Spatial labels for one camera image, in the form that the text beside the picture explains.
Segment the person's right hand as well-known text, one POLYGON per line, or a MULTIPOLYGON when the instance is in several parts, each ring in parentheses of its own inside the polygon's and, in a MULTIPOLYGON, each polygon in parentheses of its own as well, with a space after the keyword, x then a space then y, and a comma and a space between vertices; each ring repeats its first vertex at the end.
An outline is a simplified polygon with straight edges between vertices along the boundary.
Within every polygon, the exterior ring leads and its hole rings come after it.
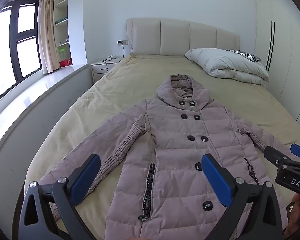
POLYGON ((286 227, 284 237, 287 238, 299 229, 300 219, 300 194, 294 194, 292 198, 293 208, 290 214, 290 219, 286 227))

